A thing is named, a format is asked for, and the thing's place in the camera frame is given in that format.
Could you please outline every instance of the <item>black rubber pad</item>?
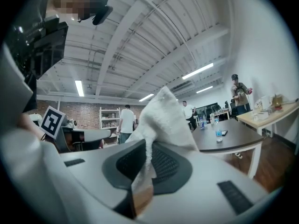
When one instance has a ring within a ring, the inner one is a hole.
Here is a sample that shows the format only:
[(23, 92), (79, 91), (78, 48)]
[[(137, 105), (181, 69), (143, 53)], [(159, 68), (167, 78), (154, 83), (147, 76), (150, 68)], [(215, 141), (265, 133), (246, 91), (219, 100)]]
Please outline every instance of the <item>black rubber pad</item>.
[(74, 159), (74, 160), (66, 161), (66, 162), (64, 162), (64, 164), (67, 167), (69, 167), (69, 166), (73, 166), (73, 165), (83, 163), (83, 162), (85, 162), (85, 160), (83, 160), (83, 159)]
[(237, 215), (253, 206), (247, 197), (231, 181), (220, 182), (217, 185)]

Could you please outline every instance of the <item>air vent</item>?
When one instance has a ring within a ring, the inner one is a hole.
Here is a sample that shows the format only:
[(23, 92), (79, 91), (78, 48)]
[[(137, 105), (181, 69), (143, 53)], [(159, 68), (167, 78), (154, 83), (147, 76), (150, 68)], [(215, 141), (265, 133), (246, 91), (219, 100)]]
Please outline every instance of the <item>air vent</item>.
[(191, 81), (190, 81), (190, 80), (188, 80), (188, 81), (186, 81), (186, 82), (183, 82), (183, 83), (181, 83), (181, 84), (179, 84), (179, 85), (173, 87), (173, 88), (171, 89), (171, 91), (172, 91), (172, 92), (175, 92), (175, 91), (178, 90), (179, 88), (185, 87), (185, 86), (188, 85), (188, 84), (191, 84)]
[(188, 84), (185, 84), (181, 87), (178, 87), (176, 89), (173, 89), (172, 93), (175, 94), (175, 95), (178, 95), (178, 94), (181, 94), (183, 92), (186, 92), (190, 89), (193, 89), (195, 87), (195, 85), (191, 82), (189, 82)]

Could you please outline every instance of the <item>white shelving unit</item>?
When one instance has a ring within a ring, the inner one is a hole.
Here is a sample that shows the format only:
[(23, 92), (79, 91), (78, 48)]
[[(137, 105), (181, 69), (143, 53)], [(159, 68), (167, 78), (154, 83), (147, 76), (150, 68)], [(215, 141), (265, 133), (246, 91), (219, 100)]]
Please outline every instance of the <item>white shelving unit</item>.
[[(116, 129), (119, 124), (121, 116), (121, 109), (118, 108), (116, 110), (104, 110), (102, 107), (100, 107), (99, 110), (99, 121), (100, 121), (100, 129), (110, 129), (111, 130), (111, 136), (109, 138), (104, 139), (104, 142), (109, 144), (104, 145), (104, 148), (106, 147), (112, 147), (117, 145), (118, 135), (116, 134)], [(116, 126), (108, 127), (108, 124), (114, 123)]]
[(117, 128), (117, 126), (115, 126), (115, 127), (104, 127), (104, 128), (101, 128), (101, 129), (116, 129)]

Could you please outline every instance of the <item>brick wall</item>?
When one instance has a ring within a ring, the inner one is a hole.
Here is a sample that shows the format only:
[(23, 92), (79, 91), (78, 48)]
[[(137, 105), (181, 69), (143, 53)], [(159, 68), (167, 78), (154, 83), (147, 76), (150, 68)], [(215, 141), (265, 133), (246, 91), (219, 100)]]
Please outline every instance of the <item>brick wall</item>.
[(29, 111), (28, 114), (40, 114), (43, 117), (49, 106), (57, 109), (57, 105), (58, 102), (56, 101), (38, 100), (37, 109)]
[[(37, 101), (37, 109), (28, 112), (29, 114), (38, 113), (41, 116), (44, 115), (48, 106), (52, 106), (57, 109), (57, 102), (55, 101)], [(98, 129), (99, 128), (99, 110), (102, 109), (116, 110), (117, 108), (124, 109), (125, 105), (107, 105), (107, 104), (90, 104), (90, 103), (71, 103), (61, 102), (60, 111), (65, 113), (69, 119), (77, 121), (77, 128), (83, 129)], [(131, 105), (131, 110), (139, 118), (140, 113), (144, 106)]]

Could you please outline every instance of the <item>person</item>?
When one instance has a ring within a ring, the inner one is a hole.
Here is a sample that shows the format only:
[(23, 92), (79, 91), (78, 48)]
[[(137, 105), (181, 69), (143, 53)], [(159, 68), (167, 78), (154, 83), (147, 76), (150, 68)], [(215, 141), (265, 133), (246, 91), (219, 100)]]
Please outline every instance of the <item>person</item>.
[[(89, 4), (92, 3), (90, 2), (90, 0), (75, 0), (78, 2), (68, 4), (66, 4), (66, 1), (67, 0), (48, 0), (46, 8), (46, 17), (53, 16), (60, 12), (65, 14), (72, 14), (76, 16), (78, 20), (83, 20), (84, 18), (86, 18), (86, 16), (90, 16), (93, 13), (92, 8), (89, 6)], [(97, 5), (102, 5), (100, 4), (100, 0), (96, 0), (95, 3)], [(28, 111), (37, 109), (36, 77), (33, 74), (30, 74), (30, 76), (26, 78), (25, 82), (33, 91), (33, 95), (28, 101), (25, 109), (23, 110), (23, 113), (20, 115), (17, 126), (19, 128), (26, 129), (32, 132), (38, 139), (41, 140), (44, 137), (44, 132), (40, 130), (38, 126), (35, 125), (35, 123), (30, 119), (29, 115), (27, 114)]]
[(187, 101), (183, 101), (183, 106), (184, 106), (184, 114), (185, 114), (185, 119), (190, 121), (189, 127), (191, 129), (191, 125), (193, 129), (196, 129), (196, 123), (195, 123), (195, 118), (194, 115), (196, 113), (196, 108), (193, 105), (187, 105)]
[(130, 110), (130, 106), (126, 105), (125, 109), (121, 111), (120, 124), (118, 125), (118, 131), (120, 134), (120, 144), (126, 142), (133, 132), (134, 114)]
[(248, 103), (246, 95), (251, 94), (252, 89), (239, 82), (239, 77), (237, 74), (232, 75), (233, 86), (230, 89), (233, 99), (235, 100), (235, 106), (238, 110), (238, 114), (244, 114), (250, 111), (250, 105)]

